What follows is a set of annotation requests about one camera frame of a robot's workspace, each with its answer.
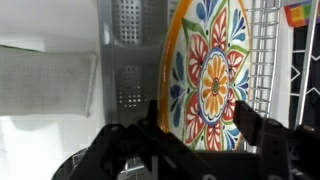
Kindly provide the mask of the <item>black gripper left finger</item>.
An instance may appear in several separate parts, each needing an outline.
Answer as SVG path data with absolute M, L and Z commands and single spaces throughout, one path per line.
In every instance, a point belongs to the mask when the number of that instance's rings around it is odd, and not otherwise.
M 199 157 L 156 124 L 157 101 L 147 117 L 124 127 L 105 125 L 67 180 L 117 180 L 125 164 L 139 158 L 156 180 L 200 180 Z

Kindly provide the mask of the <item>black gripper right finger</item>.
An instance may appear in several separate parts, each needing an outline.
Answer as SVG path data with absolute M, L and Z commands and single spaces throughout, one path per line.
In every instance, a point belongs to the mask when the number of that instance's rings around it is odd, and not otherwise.
M 296 129 L 261 117 L 244 101 L 237 101 L 234 124 L 251 146 L 259 148 L 261 180 L 320 180 L 320 131 L 309 125 Z

